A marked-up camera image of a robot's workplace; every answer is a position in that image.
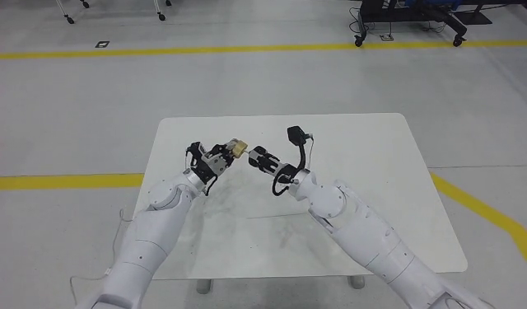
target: caster wheel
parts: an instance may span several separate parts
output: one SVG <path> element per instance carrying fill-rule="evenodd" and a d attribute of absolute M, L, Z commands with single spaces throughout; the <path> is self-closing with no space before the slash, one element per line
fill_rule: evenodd
<path fill-rule="evenodd" d="M 461 44 L 463 44 L 463 41 L 465 41 L 465 39 L 461 35 L 457 35 L 454 38 L 454 42 L 452 44 L 454 45 L 454 47 L 460 47 Z"/>

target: gray floor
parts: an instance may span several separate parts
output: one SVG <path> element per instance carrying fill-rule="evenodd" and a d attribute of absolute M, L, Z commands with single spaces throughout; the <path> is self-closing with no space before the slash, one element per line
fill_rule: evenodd
<path fill-rule="evenodd" d="M 350 2 L 0 0 L 0 52 L 352 42 Z M 525 40 L 527 11 L 486 12 L 470 40 Z M 388 30 L 377 25 L 372 42 Z M 394 25 L 397 41 L 451 41 Z M 0 175 L 143 172 L 162 118 L 399 112 L 441 177 L 527 225 L 527 47 L 0 59 Z M 0 192 L 0 307 L 70 308 L 68 278 L 103 273 L 118 212 L 138 189 Z M 509 235 L 441 196 L 469 261 L 448 277 L 498 308 L 527 302 L 525 260 Z M 403 308 L 380 280 L 154 281 L 145 308 Z M 94 287 L 76 282 L 80 296 Z"/>

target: yellow tape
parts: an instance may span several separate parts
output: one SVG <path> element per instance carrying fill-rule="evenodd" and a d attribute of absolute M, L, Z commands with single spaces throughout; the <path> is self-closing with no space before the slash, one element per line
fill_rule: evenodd
<path fill-rule="evenodd" d="M 3 176 L 0 190 L 127 188 L 141 186 L 143 174 Z"/>
<path fill-rule="evenodd" d="M 482 218 L 508 232 L 521 254 L 527 260 L 527 230 L 512 218 L 488 206 L 483 201 L 473 197 L 430 173 L 438 191 L 449 196 Z M 63 189 L 96 189 L 96 188 L 127 188 L 139 187 L 143 174 L 99 174 L 71 176 L 3 176 L 0 177 L 0 190 L 63 190 Z"/>
<path fill-rule="evenodd" d="M 460 48 L 482 47 L 518 47 L 527 46 L 527 40 L 487 40 L 467 41 Z M 115 49 L 85 50 L 58 52 L 0 53 L 0 59 L 78 59 L 112 56 L 149 56 L 177 54 L 225 54 L 225 53 L 258 53 L 311 50 L 351 50 L 351 49 L 434 49 L 454 48 L 449 41 L 420 42 L 382 42 L 365 43 L 361 48 L 354 44 L 275 44 L 265 46 L 230 46 L 230 47 L 180 47 L 153 49 Z"/>
<path fill-rule="evenodd" d="M 508 232 L 524 259 L 527 260 L 527 230 L 525 230 L 524 226 L 471 194 L 467 194 L 462 189 L 443 180 L 436 174 L 430 173 L 430 175 L 438 191 Z"/>

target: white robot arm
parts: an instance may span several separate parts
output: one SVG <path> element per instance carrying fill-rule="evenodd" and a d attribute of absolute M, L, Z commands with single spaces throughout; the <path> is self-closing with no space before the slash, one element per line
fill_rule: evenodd
<path fill-rule="evenodd" d="M 465 288 L 434 273 L 404 244 L 397 232 L 365 204 L 346 184 L 336 180 L 331 186 L 318 185 L 315 173 L 305 169 L 304 144 L 312 135 L 300 127 L 290 127 L 289 140 L 299 147 L 301 162 L 294 167 L 284 164 L 263 147 L 249 152 L 249 163 L 270 174 L 273 193 L 288 190 L 296 200 L 310 202 L 309 213 L 342 249 L 358 264 L 383 279 L 411 309 L 447 309 L 457 302 L 471 309 L 490 309 L 491 306 Z M 287 185 L 277 191 L 276 185 Z M 351 218 L 334 226 L 346 209 L 353 210 Z"/>
<path fill-rule="evenodd" d="M 128 226 L 110 274 L 76 309 L 139 309 L 154 273 L 174 249 L 192 200 L 208 194 L 246 147 L 232 139 L 206 152 L 201 143 L 193 143 L 187 149 L 192 155 L 190 168 L 152 187 L 150 205 Z"/>

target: white table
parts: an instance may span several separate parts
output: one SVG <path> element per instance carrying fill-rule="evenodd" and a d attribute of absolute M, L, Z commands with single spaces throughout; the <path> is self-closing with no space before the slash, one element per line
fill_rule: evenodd
<path fill-rule="evenodd" d="M 157 130 L 135 213 L 147 191 L 184 169 L 184 151 L 239 138 L 296 165 L 287 127 L 315 136 L 311 170 L 320 184 L 345 180 L 438 273 L 467 260 L 405 118 L 400 114 L 283 115 L 164 119 Z M 351 260 L 307 212 L 307 202 L 274 197 L 272 177 L 244 155 L 209 197 L 194 200 L 179 241 L 154 279 L 233 279 L 370 274 Z"/>

